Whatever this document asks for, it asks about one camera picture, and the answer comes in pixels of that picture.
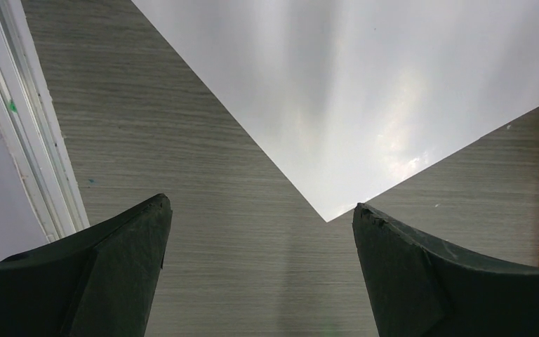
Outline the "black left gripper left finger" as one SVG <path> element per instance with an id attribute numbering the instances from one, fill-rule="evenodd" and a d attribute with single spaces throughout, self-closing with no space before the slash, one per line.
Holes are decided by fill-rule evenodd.
<path id="1" fill-rule="evenodd" d="M 171 219 L 156 194 L 0 261 L 0 336 L 144 336 Z"/>

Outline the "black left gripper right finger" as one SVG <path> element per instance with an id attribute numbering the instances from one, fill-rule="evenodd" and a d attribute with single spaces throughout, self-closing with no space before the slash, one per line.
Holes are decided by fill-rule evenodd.
<path id="1" fill-rule="evenodd" d="M 380 336 L 539 336 L 539 267 L 465 249 L 368 204 L 352 228 Z"/>

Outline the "illustrated photo print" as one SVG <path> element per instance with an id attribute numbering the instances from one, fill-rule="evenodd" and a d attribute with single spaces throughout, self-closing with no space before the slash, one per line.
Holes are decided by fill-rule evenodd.
<path id="1" fill-rule="evenodd" d="M 539 107 L 539 1 L 136 1 L 326 221 Z"/>

